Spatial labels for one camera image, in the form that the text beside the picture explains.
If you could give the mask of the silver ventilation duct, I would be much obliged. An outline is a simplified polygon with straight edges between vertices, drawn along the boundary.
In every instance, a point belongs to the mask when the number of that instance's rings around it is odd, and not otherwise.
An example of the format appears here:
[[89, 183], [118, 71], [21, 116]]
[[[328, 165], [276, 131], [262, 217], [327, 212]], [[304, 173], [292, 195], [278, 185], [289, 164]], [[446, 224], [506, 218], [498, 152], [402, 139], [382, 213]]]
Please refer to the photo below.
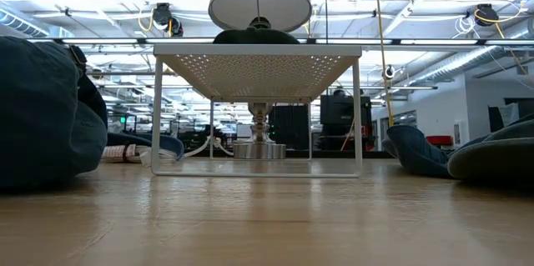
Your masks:
[[510, 51], [510, 47], [483, 46], [470, 52], [456, 53], [417, 73], [408, 80], [407, 84], [412, 86], [422, 84], [427, 80], [438, 81], [443, 78], [451, 78], [458, 73], [463, 73], [495, 59], [505, 57]]

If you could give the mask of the dark garments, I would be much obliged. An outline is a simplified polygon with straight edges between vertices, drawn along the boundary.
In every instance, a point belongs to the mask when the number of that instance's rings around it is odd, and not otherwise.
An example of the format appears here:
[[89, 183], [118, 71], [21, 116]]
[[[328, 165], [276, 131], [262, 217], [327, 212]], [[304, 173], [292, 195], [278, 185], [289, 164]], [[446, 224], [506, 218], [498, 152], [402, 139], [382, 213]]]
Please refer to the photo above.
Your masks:
[[447, 168], [460, 180], [534, 182], [534, 114], [456, 150]]

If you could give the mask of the navy blue baseball cap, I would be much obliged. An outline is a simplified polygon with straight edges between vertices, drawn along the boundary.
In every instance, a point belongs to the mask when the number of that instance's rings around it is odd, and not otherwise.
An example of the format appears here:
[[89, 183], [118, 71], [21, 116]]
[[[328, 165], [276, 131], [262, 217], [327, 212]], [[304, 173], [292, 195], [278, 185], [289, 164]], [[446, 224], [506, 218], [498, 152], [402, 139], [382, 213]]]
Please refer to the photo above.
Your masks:
[[85, 63], [75, 46], [0, 37], [0, 189], [98, 167], [108, 120]]

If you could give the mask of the white perforated metal rack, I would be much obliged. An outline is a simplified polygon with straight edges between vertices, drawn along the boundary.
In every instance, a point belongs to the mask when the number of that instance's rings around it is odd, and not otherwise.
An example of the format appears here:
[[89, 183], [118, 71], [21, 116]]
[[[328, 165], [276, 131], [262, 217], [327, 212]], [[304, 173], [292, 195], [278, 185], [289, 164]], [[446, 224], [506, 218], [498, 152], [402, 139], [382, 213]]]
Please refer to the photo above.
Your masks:
[[168, 66], [194, 90], [216, 103], [303, 103], [311, 105], [346, 70], [352, 72], [355, 160], [337, 178], [362, 173], [360, 70], [362, 49], [339, 44], [154, 45], [154, 99], [162, 96], [163, 67]]

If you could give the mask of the red box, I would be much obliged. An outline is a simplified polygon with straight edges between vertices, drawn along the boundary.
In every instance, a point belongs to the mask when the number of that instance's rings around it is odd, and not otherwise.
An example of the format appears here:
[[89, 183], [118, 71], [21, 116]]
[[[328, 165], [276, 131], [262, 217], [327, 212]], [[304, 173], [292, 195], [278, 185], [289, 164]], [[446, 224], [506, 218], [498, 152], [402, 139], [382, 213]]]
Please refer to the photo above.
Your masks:
[[446, 135], [433, 135], [433, 136], [427, 136], [426, 140], [437, 147], [442, 146], [452, 146], [454, 144], [454, 139], [452, 136], [446, 136]]

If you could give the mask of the black equipment cabinet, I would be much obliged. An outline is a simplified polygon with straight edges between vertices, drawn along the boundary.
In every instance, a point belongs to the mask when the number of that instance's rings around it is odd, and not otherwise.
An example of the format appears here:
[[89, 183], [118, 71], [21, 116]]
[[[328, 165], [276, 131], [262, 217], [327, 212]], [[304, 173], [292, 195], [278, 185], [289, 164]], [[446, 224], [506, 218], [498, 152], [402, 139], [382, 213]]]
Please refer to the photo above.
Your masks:
[[269, 137], [288, 149], [309, 149], [308, 108], [305, 105], [276, 105], [268, 116]]

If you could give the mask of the black standing panel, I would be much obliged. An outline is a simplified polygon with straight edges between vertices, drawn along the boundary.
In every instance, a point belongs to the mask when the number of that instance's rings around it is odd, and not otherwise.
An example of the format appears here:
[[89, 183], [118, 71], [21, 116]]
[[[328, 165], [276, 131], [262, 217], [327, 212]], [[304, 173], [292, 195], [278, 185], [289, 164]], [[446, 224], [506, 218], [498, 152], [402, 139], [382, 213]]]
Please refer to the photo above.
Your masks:
[[490, 131], [496, 132], [523, 118], [534, 117], [534, 98], [505, 98], [501, 106], [489, 106]]

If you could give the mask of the black monitor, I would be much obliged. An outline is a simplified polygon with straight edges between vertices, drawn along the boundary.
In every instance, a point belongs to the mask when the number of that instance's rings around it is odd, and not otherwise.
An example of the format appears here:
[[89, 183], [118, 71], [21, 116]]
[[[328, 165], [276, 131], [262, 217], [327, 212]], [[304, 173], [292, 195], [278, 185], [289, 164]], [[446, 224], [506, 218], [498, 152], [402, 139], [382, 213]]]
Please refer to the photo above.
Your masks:
[[[360, 97], [361, 125], [371, 125], [371, 100]], [[351, 96], [321, 95], [320, 123], [323, 125], [351, 125], [354, 118], [354, 99]]]

